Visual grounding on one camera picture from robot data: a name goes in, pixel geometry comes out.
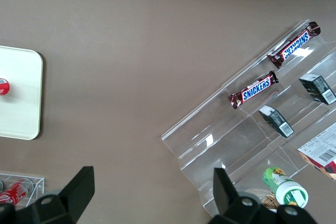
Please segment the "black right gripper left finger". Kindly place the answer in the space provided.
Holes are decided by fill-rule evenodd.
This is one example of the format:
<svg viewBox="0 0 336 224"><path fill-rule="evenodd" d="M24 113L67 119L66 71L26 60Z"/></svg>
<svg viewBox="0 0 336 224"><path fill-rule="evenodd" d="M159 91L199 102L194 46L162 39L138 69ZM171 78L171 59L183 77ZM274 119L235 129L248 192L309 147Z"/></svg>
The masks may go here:
<svg viewBox="0 0 336 224"><path fill-rule="evenodd" d="M94 168L84 166L59 193L67 213L77 222L95 194Z"/></svg>

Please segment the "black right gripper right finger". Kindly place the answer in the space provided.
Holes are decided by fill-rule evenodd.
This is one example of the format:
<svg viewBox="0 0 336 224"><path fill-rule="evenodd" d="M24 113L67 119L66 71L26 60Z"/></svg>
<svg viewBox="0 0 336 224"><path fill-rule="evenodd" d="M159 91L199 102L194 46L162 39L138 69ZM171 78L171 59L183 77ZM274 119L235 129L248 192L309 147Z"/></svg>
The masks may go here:
<svg viewBox="0 0 336 224"><path fill-rule="evenodd" d="M214 168L213 195L218 212L225 218L236 218L239 194L223 168Z"/></svg>

